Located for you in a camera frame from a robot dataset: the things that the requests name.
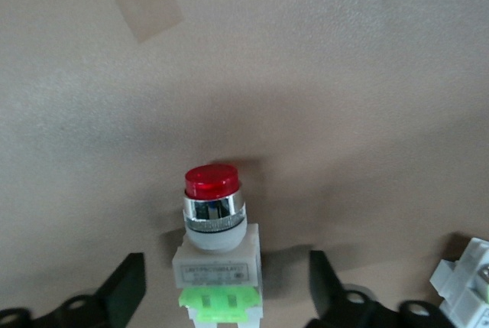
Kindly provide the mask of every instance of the beige wall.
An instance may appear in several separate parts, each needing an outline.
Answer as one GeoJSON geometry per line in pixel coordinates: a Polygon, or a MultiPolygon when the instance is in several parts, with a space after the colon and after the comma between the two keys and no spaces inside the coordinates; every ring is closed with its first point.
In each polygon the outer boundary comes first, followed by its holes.
{"type": "Polygon", "coordinates": [[[209,161],[260,223],[263,327],[314,314],[311,246],[395,307],[432,295],[454,233],[489,239],[489,0],[173,2],[138,43],[115,0],[0,0],[0,308],[143,251],[131,326],[191,327],[169,240],[209,161]]]}

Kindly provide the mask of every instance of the white terminal block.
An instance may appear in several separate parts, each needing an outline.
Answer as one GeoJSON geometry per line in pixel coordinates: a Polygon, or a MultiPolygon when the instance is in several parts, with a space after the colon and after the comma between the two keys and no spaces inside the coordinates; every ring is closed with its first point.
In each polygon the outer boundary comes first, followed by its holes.
{"type": "MultiPolygon", "coordinates": [[[[225,237],[225,232],[215,235],[225,237]]],[[[185,234],[183,244],[177,249],[172,263],[178,288],[253,287],[260,297],[260,303],[246,309],[246,321],[237,324],[238,328],[260,327],[260,320],[263,318],[263,293],[258,224],[248,224],[241,243],[231,251],[221,253],[209,253],[197,248],[185,234]]],[[[217,327],[217,322],[199,322],[198,310],[188,307],[188,312],[195,328],[217,327]]]]}
{"type": "Polygon", "coordinates": [[[440,261],[430,279],[440,310],[457,328],[489,327],[489,242],[472,239],[458,261],[440,261]]]}
{"type": "Polygon", "coordinates": [[[244,216],[237,226],[220,232],[198,232],[185,225],[185,240],[206,253],[220,254],[236,248],[246,235],[248,219],[244,216]]]}

